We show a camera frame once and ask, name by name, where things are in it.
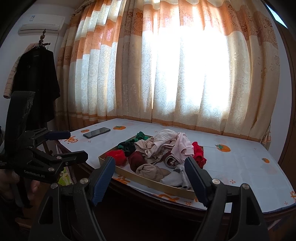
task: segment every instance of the smartphone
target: smartphone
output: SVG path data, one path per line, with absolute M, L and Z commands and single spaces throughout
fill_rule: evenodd
M 90 139 L 90 138 L 96 137 L 96 136 L 98 136 L 100 134 L 104 134 L 104 133 L 109 132 L 109 131 L 110 131 L 109 128 L 102 127 L 100 129 L 97 129 L 97 130 L 94 130 L 94 131 L 90 131 L 88 133 L 85 133 L 85 134 L 83 134 L 83 136 L 86 137 L 86 138 L 88 138 L 88 139 Z

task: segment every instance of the cardboard box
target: cardboard box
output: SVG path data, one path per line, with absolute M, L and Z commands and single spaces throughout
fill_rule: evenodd
M 117 147 L 113 147 L 109 151 L 111 151 L 111 150 L 117 150 Z M 99 162 L 100 162 L 101 165 L 105 161 L 106 153 L 107 152 L 105 152 L 103 155 L 99 156 Z M 175 195 L 175 196 L 179 196 L 179 197 L 183 197 L 183 198 L 187 198 L 187 199 L 192 199 L 192 200 L 195 199 L 195 197 L 196 197 L 194 191 L 184 190 L 184 189 L 181 189 L 181 188 L 176 188 L 176 187 L 168 186 L 168 185 L 165 185 L 165 184 L 162 184 L 162 183 L 158 183 L 156 181 L 152 181 L 150 179 L 141 177 L 141 176 L 137 175 L 136 173 L 134 173 L 133 171 L 129 172 L 129 171 L 127 171 L 127 170 L 125 170 L 125 169 L 123 169 L 122 167 L 119 167 L 119 166 L 115 167 L 115 173 L 117 173 L 119 175 L 122 175 L 122 176 L 126 177 L 129 180 L 132 180 L 134 182 L 140 183 L 140 184 L 142 184 L 144 186 L 153 188 L 155 190 L 158 190 L 158 191 L 161 191 L 161 192 L 164 192 L 164 193 L 169 193 L 169 194 L 172 194 L 172 195 Z

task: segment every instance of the human hand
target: human hand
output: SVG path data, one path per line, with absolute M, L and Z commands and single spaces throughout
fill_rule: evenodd
M 17 184 L 19 181 L 20 176 L 13 170 L 0 169 L 0 196 L 3 196 L 6 200 L 14 199 L 10 184 Z M 32 180 L 28 191 L 29 200 L 33 200 L 39 185 L 39 181 Z

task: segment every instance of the air conditioner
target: air conditioner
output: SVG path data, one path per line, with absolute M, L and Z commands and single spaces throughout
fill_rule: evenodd
M 64 24 L 65 17 L 49 14 L 32 14 L 23 18 L 23 25 L 18 34 L 42 33 L 46 29 L 47 33 L 58 33 Z

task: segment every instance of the silver bolt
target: silver bolt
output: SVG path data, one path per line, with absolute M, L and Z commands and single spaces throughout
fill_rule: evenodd
M 242 185 L 242 187 L 243 187 L 244 189 L 249 189 L 249 188 L 250 188 L 250 186 L 249 186 L 248 184 L 246 184 L 246 183 L 244 183 L 244 184 Z
M 86 184 L 86 183 L 88 183 L 88 179 L 87 178 L 82 178 L 82 179 L 80 179 L 80 183 L 81 184 Z
M 219 179 L 217 179 L 217 178 L 214 178 L 213 180 L 212 180 L 212 182 L 214 183 L 214 184 L 220 184 L 220 180 Z
M 55 188 L 57 188 L 57 183 L 53 183 L 53 184 L 51 184 L 51 185 L 50 185 L 50 188 L 51 188 L 51 189 L 55 189 Z

